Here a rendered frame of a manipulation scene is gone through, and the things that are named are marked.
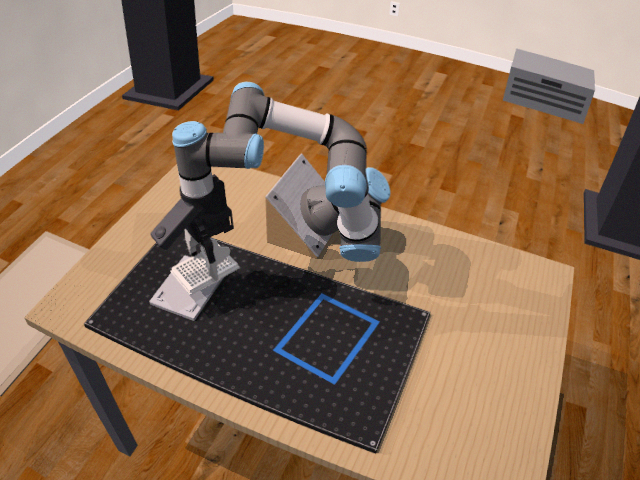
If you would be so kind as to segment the blue tape rectangle outline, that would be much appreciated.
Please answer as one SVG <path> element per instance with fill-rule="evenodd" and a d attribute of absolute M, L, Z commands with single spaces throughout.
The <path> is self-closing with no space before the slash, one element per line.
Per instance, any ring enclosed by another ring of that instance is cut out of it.
<path fill-rule="evenodd" d="M 304 361 L 282 350 L 283 346 L 289 341 L 289 339 L 300 328 L 300 326 L 305 322 L 305 320 L 310 316 L 310 314 L 315 310 L 315 308 L 321 303 L 323 299 L 372 323 L 333 377 L 327 375 L 326 373 L 316 369 L 315 367 L 305 363 Z M 294 363 L 302 366 L 303 368 L 313 372 L 314 374 L 322 377 L 323 379 L 335 384 L 338 381 L 338 379 L 341 377 L 343 372 L 346 370 L 346 368 L 349 366 L 351 361 L 354 359 L 356 354 L 359 352 L 361 347 L 367 341 L 367 339 L 369 338 L 369 336 L 371 335 L 371 333 L 374 331 L 374 329 L 378 324 L 379 324 L 379 321 L 321 293 L 321 295 L 315 300 L 315 302 L 309 307 L 309 309 L 304 313 L 304 315 L 298 320 L 298 322 L 292 327 L 292 329 L 286 334 L 286 336 L 280 341 L 280 343 L 274 348 L 273 351 L 293 361 Z"/>

